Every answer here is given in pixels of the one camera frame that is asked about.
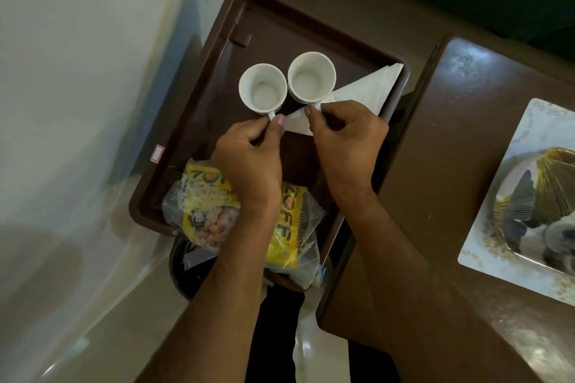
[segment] brown table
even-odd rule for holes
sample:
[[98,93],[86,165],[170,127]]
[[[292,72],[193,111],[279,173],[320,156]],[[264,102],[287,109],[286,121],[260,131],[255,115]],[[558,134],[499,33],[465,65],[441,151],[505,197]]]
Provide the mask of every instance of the brown table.
[[[454,375],[461,376],[460,381],[486,381],[482,376],[488,375],[491,381],[521,376],[529,382],[574,382],[575,307],[461,266],[457,256],[530,99],[575,111],[575,89],[452,38],[436,47],[414,93],[417,99],[406,111],[379,199],[405,234],[398,239],[415,247],[429,272],[445,279],[458,295],[449,305],[453,321],[461,326],[443,321],[435,336],[445,334],[446,343],[458,344],[453,351],[464,364],[459,364],[459,374],[426,379],[427,361],[410,357],[407,339],[405,349],[399,349],[404,383],[452,381]],[[386,342],[394,321],[381,321],[381,331],[376,322],[361,255],[352,243],[335,272],[318,309],[320,327],[399,354],[397,344],[396,351],[390,351]],[[389,300],[400,303],[402,297]],[[461,312],[453,310],[456,306]],[[413,367],[422,364],[422,371],[407,369],[406,359]],[[442,352],[437,359],[446,369],[457,366]]]

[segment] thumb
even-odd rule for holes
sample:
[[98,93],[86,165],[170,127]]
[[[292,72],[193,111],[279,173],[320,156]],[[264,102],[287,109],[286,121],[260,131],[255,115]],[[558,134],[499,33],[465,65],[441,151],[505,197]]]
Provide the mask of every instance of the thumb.
[[318,135],[320,132],[324,130],[329,130],[329,127],[326,122],[326,118],[318,111],[315,106],[307,105],[304,108],[305,115],[309,120],[309,129],[312,131],[313,135]]
[[282,114],[276,115],[267,126],[266,133],[263,136],[263,147],[278,148],[279,140],[284,134],[285,117]]

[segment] cup rim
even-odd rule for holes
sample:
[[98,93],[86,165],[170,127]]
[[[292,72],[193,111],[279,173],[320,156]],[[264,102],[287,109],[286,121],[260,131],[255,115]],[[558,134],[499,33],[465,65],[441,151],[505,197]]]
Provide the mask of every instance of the cup rim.
[[[266,66],[266,67],[270,67],[272,69],[274,69],[275,71],[277,71],[282,79],[284,80],[282,83],[282,91],[281,91],[281,100],[279,100],[279,104],[274,106],[273,108],[268,108],[268,109],[260,109],[260,108],[256,108],[255,106],[252,106],[251,104],[246,103],[246,101],[244,100],[244,98],[241,96],[241,91],[240,91],[240,85],[241,85],[241,80],[244,78],[244,76],[246,75],[246,73],[248,73],[248,71],[250,71],[251,69],[254,69],[255,67],[260,67],[260,66]],[[266,62],[261,62],[259,64],[254,64],[253,66],[250,66],[246,69],[246,71],[244,71],[240,77],[239,82],[237,83],[237,91],[238,94],[240,95],[240,99],[241,102],[251,111],[254,111],[255,113],[261,114],[261,115],[265,115],[268,114],[271,111],[277,111],[278,109],[280,109],[282,107],[282,105],[284,104],[286,98],[288,97],[288,82],[286,80],[286,77],[284,75],[284,73],[282,72],[282,70],[280,70],[279,68],[277,68],[275,65],[272,64],[268,64]]]
[[[318,98],[317,100],[313,100],[313,101],[309,101],[307,98],[301,97],[296,91],[294,91],[294,88],[293,88],[293,86],[292,86],[292,84],[291,84],[291,74],[292,74],[292,72],[293,72],[293,68],[292,68],[292,67],[293,67],[293,65],[294,65],[294,62],[297,61],[299,58],[301,58],[301,57],[303,57],[303,56],[305,56],[305,55],[309,55],[309,54],[320,55],[322,58],[326,59],[327,62],[329,62],[329,65],[331,66],[331,68],[332,68],[333,71],[334,71],[334,83],[333,83],[333,85],[331,86],[331,89],[329,90],[329,92],[327,92],[324,96],[321,96],[321,97]],[[316,52],[316,51],[305,52],[305,53],[302,53],[301,55],[298,55],[294,60],[291,61],[291,64],[289,65],[289,68],[288,68],[287,72],[288,72],[288,73],[287,73],[287,75],[288,75],[288,76],[287,76],[287,86],[288,86],[290,92],[291,92],[294,96],[296,96],[299,100],[301,100],[302,102],[304,102],[304,103],[317,103],[317,102],[319,102],[319,101],[325,99],[327,96],[329,96],[329,95],[334,91],[335,84],[336,84],[337,79],[338,79],[338,74],[337,74],[337,72],[336,72],[336,70],[335,70],[335,66],[334,66],[334,63],[332,62],[332,60],[330,60],[327,55],[325,55],[325,54],[323,54],[323,53],[321,53],[321,52]]]

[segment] tiled floor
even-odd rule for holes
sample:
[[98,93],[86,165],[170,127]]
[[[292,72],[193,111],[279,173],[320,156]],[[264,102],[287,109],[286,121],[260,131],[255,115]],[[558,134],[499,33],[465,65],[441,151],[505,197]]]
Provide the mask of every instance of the tiled floor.
[[[405,92],[413,90],[435,44],[447,35],[468,38],[575,83],[571,64],[521,43],[495,37],[412,0],[297,1],[328,22],[405,55],[412,70]],[[293,355],[298,383],[349,382],[347,341],[317,327],[314,310],[319,296],[318,290],[310,291],[299,316]],[[166,261],[78,341],[41,381],[133,381],[185,304],[172,285]]]

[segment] dark container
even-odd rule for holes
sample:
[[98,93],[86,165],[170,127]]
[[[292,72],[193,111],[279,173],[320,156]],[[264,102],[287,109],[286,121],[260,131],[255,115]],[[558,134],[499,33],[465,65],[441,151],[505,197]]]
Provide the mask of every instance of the dark container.
[[[170,107],[175,111],[155,140],[165,150],[159,163],[150,162],[132,195],[133,220],[161,234],[183,235],[164,220],[162,199],[189,158],[209,159],[232,124],[258,117],[239,97],[243,72],[266,62],[287,75],[291,61],[308,51],[324,53],[333,61],[335,89],[381,67],[404,64],[380,113],[389,122],[409,77],[405,58],[310,16],[290,0],[224,0],[199,59],[191,64],[184,56],[172,83]],[[298,108],[301,104],[288,95],[279,112],[287,115]],[[280,151],[284,181],[306,186],[327,213],[316,230],[323,262],[343,216],[329,193],[313,138],[286,132]]]

